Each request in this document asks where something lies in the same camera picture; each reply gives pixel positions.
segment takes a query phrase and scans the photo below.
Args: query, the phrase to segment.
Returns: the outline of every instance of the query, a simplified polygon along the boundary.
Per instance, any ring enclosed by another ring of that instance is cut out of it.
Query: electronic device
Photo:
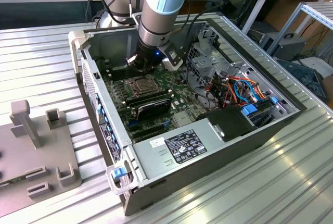
[[[322,86],[322,80],[315,69],[306,67],[301,64],[291,63],[278,59],[277,62],[281,64],[289,73],[291,73],[297,80],[306,86],[313,94],[315,94],[324,103],[328,102],[328,98]]]
[[[184,46],[187,29],[170,36],[177,49],[190,48],[176,71],[163,62],[146,72],[127,65],[136,27],[75,34],[79,86],[127,216],[260,147],[305,109],[214,21],[194,23]]]
[[[267,51],[270,45],[277,38],[279,32],[270,32],[262,36],[259,46]],[[301,52],[302,48],[306,44],[306,39],[298,36],[296,33],[288,31],[285,36],[280,40],[275,50],[272,52],[273,57],[277,57],[282,60],[290,61],[298,53]]]

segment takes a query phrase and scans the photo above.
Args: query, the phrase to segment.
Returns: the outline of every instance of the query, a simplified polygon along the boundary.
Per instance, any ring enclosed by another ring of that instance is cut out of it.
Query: motherboard
[[[208,111],[209,101],[194,96],[180,69],[169,72],[159,65],[151,74],[104,82],[123,124],[134,142],[194,122]]]

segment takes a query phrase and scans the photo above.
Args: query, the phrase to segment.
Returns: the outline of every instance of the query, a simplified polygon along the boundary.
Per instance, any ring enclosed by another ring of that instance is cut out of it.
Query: metal frame
[[[267,53],[272,54],[273,50],[276,48],[282,37],[285,35],[289,27],[295,22],[295,20],[300,16],[302,12],[307,13],[313,19],[319,21],[330,30],[333,30],[333,3],[331,2],[314,2],[314,3],[300,3],[295,11],[292,13],[286,24],[281,29],[279,35],[275,41],[268,48]],[[299,29],[304,27],[306,23],[302,23]]]
[[[30,97],[35,116],[57,105],[66,112],[83,179],[80,187],[5,216],[2,223],[331,223],[333,111],[227,18],[216,14],[200,18],[212,18],[223,27],[308,108],[307,112],[263,147],[125,217],[119,197],[110,192],[105,178],[105,162],[77,92],[68,47],[69,31],[95,26],[0,31],[0,123],[6,123],[4,101],[9,94],[14,99]],[[221,48],[234,57],[228,46]]]

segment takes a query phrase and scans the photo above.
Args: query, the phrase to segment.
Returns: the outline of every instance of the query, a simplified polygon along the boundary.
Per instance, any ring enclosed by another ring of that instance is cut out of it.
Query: metal shelf
[[[313,19],[319,21],[320,23],[328,27],[330,30],[333,30],[333,3],[331,2],[300,3],[290,16],[286,24],[283,26],[282,30],[280,31],[275,41],[268,48],[267,53],[269,55],[273,53],[273,50],[275,50],[276,46],[278,45],[282,37],[285,35],[289,27],[295,22],[295,20],[299,17],[299,15],[302,12],[307,13]]]

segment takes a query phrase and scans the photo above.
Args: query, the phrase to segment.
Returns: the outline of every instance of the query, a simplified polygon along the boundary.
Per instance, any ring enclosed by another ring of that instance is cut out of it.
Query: sticker
[[[166,139],[165,143],[178,164],[207,152],[193,129]]]
[[[157,138],[155,140],[150,141],[149,143],[152,146],[152,148],[158,147],[158,146],[161,146],[161,145],[165,144],[163,137],[159,137],[159,138]]]
[[[102,132],[103,137],[106,140],[106,143],[108,145],[108,148],[110,150],[110,153],[112,155],[112,158],[115,162],[118,162],[120,160],[120,150],[116,147],[115,140],[112,139],[110,136],[110,132],[107,128],[107,125],[100,125],[100,130]]]

